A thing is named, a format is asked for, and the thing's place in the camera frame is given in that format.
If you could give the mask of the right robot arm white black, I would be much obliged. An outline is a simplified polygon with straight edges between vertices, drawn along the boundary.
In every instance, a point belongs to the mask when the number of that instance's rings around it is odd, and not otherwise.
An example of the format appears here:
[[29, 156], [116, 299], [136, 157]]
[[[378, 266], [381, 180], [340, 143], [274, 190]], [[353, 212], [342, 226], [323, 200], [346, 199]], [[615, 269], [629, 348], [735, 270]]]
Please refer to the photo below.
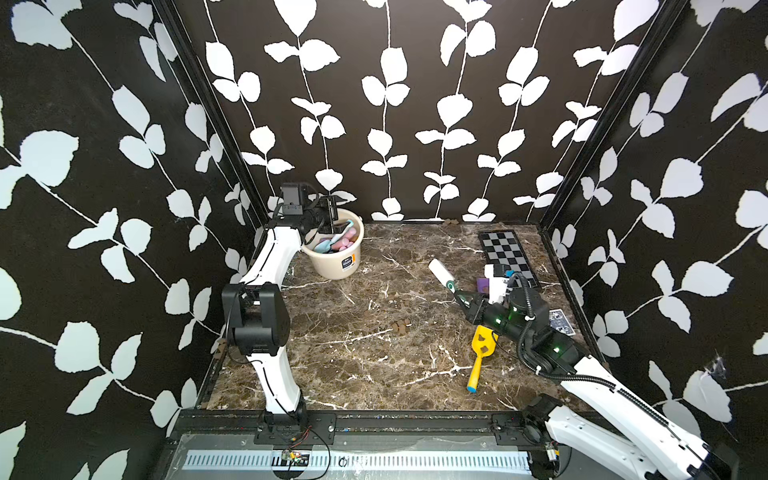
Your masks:
[[445, 281], [466, 319], [510, 339], [537, 376], [561, 385], [610, 423], [587, 420], [563, 402], [540, 395], [523, 411], [521, 428], [535, 443], [566, 445], [623, 479], [735, 479], [739, 458], [711, 446], [663, 416], [617, 380], [571, 337], [554, 329], [549, 305], [515, 273], [498, 303]]

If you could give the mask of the green white scrub brush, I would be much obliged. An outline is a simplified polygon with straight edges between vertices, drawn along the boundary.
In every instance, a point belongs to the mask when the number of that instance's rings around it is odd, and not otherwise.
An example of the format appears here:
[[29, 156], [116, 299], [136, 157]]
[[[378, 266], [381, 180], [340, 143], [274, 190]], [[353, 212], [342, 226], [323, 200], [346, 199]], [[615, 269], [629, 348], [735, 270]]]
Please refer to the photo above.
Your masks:
[[447, 270], [447, 268], [438, 259], [432, 259], [428, 265], [429, 270], [437, 278], [439, 283], [448, 289], [454, 299], [466, 307], [469, 307], [472, 301], [472, 295], [466, 291], [460, 290], [456, 286], [456, 280], [454, 276]]

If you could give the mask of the purple square trowel front row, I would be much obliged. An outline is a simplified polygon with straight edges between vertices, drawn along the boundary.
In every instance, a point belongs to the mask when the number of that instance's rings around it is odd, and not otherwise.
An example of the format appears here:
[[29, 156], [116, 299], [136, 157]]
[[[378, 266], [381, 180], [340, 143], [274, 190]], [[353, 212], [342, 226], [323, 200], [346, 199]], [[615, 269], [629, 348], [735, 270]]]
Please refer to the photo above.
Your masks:
[[333, 252], [340, 252], [350, 248], [358, 239], [358, 235], [345, 235], [331, 246]]

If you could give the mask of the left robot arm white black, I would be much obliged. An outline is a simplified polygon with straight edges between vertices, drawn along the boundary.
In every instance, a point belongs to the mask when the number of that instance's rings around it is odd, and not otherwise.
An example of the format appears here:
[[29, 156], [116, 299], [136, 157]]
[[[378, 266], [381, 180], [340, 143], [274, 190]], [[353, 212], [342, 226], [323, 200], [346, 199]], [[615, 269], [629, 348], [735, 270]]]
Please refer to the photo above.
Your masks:
[[222, 290], [226, 340], [258, 375], [265, 395], [265, 422], [309, 428], [309, 414], [287, 355], [291, 317], [281, 292], [293, 257], [313, 229], [338, 219], [335, 200], [306, 182], [285, 183], [259, 242], [251, 268]]

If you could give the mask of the light blue trowel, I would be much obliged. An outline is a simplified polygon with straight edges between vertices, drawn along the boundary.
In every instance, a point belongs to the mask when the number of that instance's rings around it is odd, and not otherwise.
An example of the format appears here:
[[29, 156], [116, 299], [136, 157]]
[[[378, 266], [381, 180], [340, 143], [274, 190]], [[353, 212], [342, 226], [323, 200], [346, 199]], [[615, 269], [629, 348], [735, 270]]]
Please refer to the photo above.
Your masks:
[[313, 251], [321, 254], [326, 254], [332, 251], [331, 246], [345, 235], [355, 235], [356, 229], [352, 220], [347, 220], [341, 227], [339, 233], [333, 234], [331, 237], [321, 240], [314, 248]]

